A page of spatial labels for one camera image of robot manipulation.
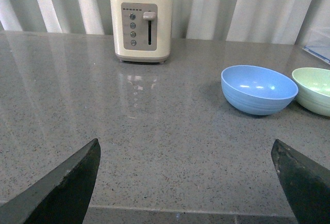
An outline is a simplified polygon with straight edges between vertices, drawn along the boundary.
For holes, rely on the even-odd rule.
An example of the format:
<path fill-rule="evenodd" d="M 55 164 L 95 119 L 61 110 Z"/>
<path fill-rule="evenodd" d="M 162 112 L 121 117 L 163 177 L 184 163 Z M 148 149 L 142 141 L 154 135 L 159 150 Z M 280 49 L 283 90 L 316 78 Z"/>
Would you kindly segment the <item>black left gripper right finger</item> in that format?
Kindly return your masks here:
<path fill-rule="evenodd" d="M 329 170 L 279 139 L 271 157 L 298 223 L 329 223 Z"/>

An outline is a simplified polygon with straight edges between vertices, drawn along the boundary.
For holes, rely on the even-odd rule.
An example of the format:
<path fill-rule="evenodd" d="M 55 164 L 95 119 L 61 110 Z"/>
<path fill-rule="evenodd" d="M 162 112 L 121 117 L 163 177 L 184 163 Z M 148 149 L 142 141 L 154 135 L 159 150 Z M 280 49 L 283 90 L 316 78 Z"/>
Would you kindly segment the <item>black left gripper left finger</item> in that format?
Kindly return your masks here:
<path fill-rule="evenodd" d="M 93 139 L 1 206 L 1 223 L 83 223 L 101 159 Z"/>

